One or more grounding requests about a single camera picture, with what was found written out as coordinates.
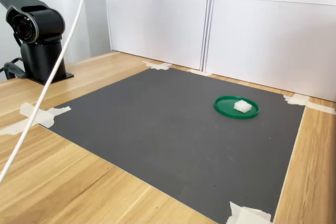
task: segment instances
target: white cube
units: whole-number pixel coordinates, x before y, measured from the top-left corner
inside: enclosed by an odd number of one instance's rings
[[[246,113],[247,111],[250,111],[252,109],[252,105],[245,102],[244,100],[240,100],[239,102],[235,103],[235,106],[233,108],[235,110]]]

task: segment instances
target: tape strip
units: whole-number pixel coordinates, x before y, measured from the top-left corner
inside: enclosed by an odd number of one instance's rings
[[[147,61],[142,61],[143,63],[146,63],[147,67],[151,67],[151,69],[156,69],[156,70],[168,70],[171,64],[169,63],[162,63],[162,64],[154,64],[150,63]]]
[[[296,105],[302,105],[302,106],[307,106],[311,109],[330,113],[333,115],[336,115],[336,111],[334,108],[319,105],[316,103],[309,102],[308,99],[309,97],[303,94],[294,94],[292,97],[288,95],[283,96],[284,99],[287,101],[288,104],[296,104]]]
[[[30,117],[34,110],[34,106],[25,102],[24,104],[21,105],[20,108],[20,114],[24,115],[26,117]],[[54,115],[44,111],[44,110],[38,110],[36,117],[34,119],[34,122],[39,123],[43,125],[44,127],[51,127],[54,124]]]
[[[189,72],[199,74],[200,76],[210,76],[210,75],[212,75],[212,73],[206,73],[206,72],[202,72],[202,71],[195,70],[195,69],[191,69],[191,70],[189,70]]]
[[[20,114],[24,115],[26,117],[30,117],[30,115],[32,114],[34,109],[34,106],[25,102],[24,104],[21,105],[20,108]],[[54,118],[55,116],[61,115],[67,111],[71,110],[70,107],[66,107],[66,108],[61,108],[61,109],[55,109],[55,108],[51,108],[47,111],[44,110],[38,110],[36,117],[34,119],[34,122],[32,123],[32,127],[36,124],[41,124],[46,128],[51,127],[54,124]],[[0,135],[16,135],[17,133],[22,132],[26,125],[28,123],[28,118],[24,119],[21,122],[15,123],[9,127],[6,127],[2,130],[0,130]]]
[[[261,210],[240,207],[230,202],[232,215],[226,224],[271,224],[271,215]]]

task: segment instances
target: wooden tabletop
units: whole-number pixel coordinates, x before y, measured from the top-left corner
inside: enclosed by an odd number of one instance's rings
[[[74,78],[50,86],[47,110],[144,71],[155,60],[114,52],[67,66]],[[188,68],[172,66],[188,71]],[[291,92],[216,78],[275,93]],[[43,86],[0,82],[0,129],[25,117]],[[317,98],[311,102],[336,108]],[[305,108],[274,223],[336,223],[336,116]],[[0,136],[0,169],[20,134]],[[195,210],[42,126],[33,126],[0,185],[0,223],[213,223]]]

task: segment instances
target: green lid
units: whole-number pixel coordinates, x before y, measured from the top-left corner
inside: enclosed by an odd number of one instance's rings
[[[252,105],[251,110],[247,111],[246,113],[235,110],[233,107],[235,106],[235,103],[240,100],[244,100],[245,102],[251,104]],[[254,101],[251,101],[244,97],[235,97],[231,95],[226,95],[224,97],[217,98],[215,101],[215,109],[225,116],[237,119],[254,118],[259,113],[259,106]]]

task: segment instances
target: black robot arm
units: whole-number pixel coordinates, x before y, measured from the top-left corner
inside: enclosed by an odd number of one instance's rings
[[[12,27],[19,43],[22,40],[21,55],[26,77],[45,83],[62,50],[60,40],[65,30],[61,14],[39,0],[0,0],[7,9],[6,21]],[[10,69],[15,72],[17,66]],[[72,77],[61,63],[54,81]]]

